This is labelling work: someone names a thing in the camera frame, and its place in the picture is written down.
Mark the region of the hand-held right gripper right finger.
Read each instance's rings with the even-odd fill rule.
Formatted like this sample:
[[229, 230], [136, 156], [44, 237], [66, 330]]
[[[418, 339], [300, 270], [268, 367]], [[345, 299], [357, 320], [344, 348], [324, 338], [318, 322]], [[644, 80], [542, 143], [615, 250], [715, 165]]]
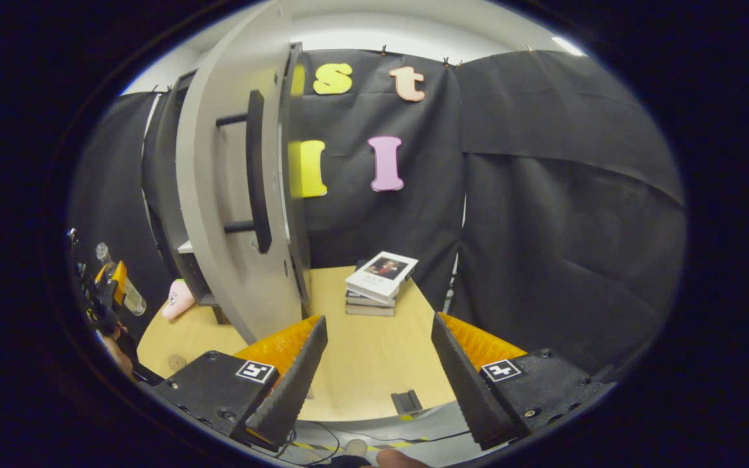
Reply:
[[555, 350], [526, 352], [447, 314], [434, 314], [431, 341], [467, 428], [484, 450], [565, 423], [615, 386]]

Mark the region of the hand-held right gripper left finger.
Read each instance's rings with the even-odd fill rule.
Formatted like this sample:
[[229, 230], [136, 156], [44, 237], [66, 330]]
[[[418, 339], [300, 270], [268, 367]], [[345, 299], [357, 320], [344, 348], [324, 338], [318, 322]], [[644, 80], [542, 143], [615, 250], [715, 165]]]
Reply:
[[154, 393], [233, 441], [277, 451], [295, 427], [329, 341], [314, 316], [230, 355], [208, 350]]

